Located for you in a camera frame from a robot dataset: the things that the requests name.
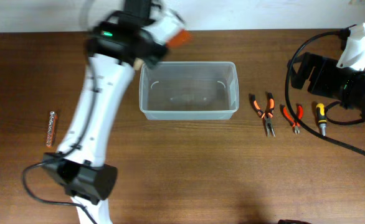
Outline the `orange bit holder strip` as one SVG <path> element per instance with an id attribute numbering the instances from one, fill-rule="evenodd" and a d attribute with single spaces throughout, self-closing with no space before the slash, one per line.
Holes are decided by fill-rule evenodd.
<path id="1" fill-rule="evenodd" d="M 47 137 L 46 137 L 46 146 L 52 147 L 55 139 L 55 128 L 57 122 L 57 113 L 55 111 L 51 111 L 49 113 L 49 124 L 47 128 Z"/>

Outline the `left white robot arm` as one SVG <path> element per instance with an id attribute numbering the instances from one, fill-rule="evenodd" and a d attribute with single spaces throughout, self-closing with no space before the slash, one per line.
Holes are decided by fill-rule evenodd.
<path id="1" fill-rule="evenodd" d="M 40 166 L 70 197 L 80 223 L 110 223 L 108 197 L 118 175 L 106 164 L 107 143 L 120 103 L 142 61 L 157 66 L 185 22 L 162 1 L 125 1 L 95 25 L 86 43 L 83 88 L 68 132 Z"/>

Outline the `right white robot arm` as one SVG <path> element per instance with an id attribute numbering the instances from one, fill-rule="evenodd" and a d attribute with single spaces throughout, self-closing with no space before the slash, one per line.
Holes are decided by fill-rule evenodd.
<path id="1" fill-rule="evenodd" d="M 336 35 L 341 40 L 343 53 L 339 60 L 302 52 L 308 44 L 330 35 Z M 285 101 L 289 110 L 292 108 L 289 88 L 301 89 L 306 81 L 310 81 L 309 93 L 334 100 L 327 107 L 316 109 L 316 114 L 321 119 L 320 129 L 325 128 L 329 120 L 326 113 L 334 105 L 340 105 L 345 109 L 356 108 L 361 112 L 360 119 L 351 122 L 341 121 L 339 125 L 365 123 L 365 23 L 318 34 L 305 41 L 296 50 L 287 63 L 285 80 Z M 365 156 L 365 151 L 360 148 L 329 138 L 323 133 L 317 133 L 302 121 L 299 124 L 324 141 Z"/>

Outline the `orange scraper wooden handle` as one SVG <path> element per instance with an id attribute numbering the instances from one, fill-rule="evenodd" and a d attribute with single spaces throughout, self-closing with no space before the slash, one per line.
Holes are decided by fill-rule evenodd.
<path id="1" fill-rule="evenodd" d="M 145 35 L 145 38 L 143 40 L 145 40 L 145 39 L 152 39 L 153 40 L 152 36 L 150 36 L 149 34 Z M 170 49 L 172 49 L 172 48 L 182 46 L 183 44 L 188 42 L 190 39 L 191 39 L 190 33 L 183 29 L 177 36 L 173 37 L 165 45 L 167 45 L 167 47 L 170 51 Z M 134 70 L 139 70 L 144 64 L 145 63 L 142 59 L 136 57 L 136 59 L 133 63 L 133 68 L 134 68 Z"/>

